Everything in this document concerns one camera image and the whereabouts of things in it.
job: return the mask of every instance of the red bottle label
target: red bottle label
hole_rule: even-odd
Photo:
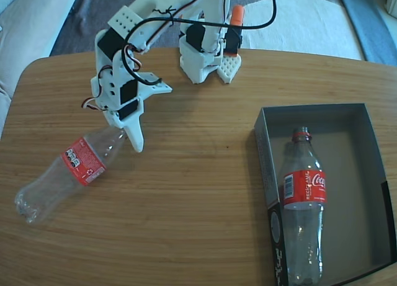
[[[284,205],[297,202],[327,202],[323,171],[300,170],[284,176]]]
[[[106,170],[106,166],[92,150],[84,137],[61,154],[66,167],[82,185],[88,185]]]

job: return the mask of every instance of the gray carpet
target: gray carpet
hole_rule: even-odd
[[[96,33],[107,28],[107,21],[124,5],[134,0],[76,0],[51,55],[94,50]],[[231,5],[250,4],[260,0],[231,0]],[[327,0],[341,4],[340,0]],[[156,42],[156,47],[176,47],[179,27],[171,27]]]
[[[397,48],[374,0],[342,0],[360,40],[365,59],[397,66]]]

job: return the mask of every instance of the barcode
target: barcode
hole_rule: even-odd
[[[96,172],[94,172],[89,177],[87,177],[86,182],[89,184],[94,179],[96,179],[98,176],[100,176],[104,171],[105,171],[105,169],[103,167],[99,168]]]
[[[284,198],[293,197],[293,174],[284,177]]]

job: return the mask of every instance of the gray box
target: gray box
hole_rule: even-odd
[[[391,199],[375,133],[364,104],[261,109],[255,133],[272,232],[276,285],[287,286],[277,178],[292,130],[309,127],[327,175],[320,285],[342,285],[397,261]]]

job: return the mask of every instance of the coca-cola bottle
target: coca-cola bottle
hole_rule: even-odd
[[[325,173],[310,140],[307,127],[293,131],[293,149],[281,180],[289,285],[316,285],[323,274]]]
[[[81,191],[106,170],[125,137],[123,129],[107,127],[76,140],[47,171],[21,188],[15,197],[17,211],[27,223],[42,221],[61,201]]]

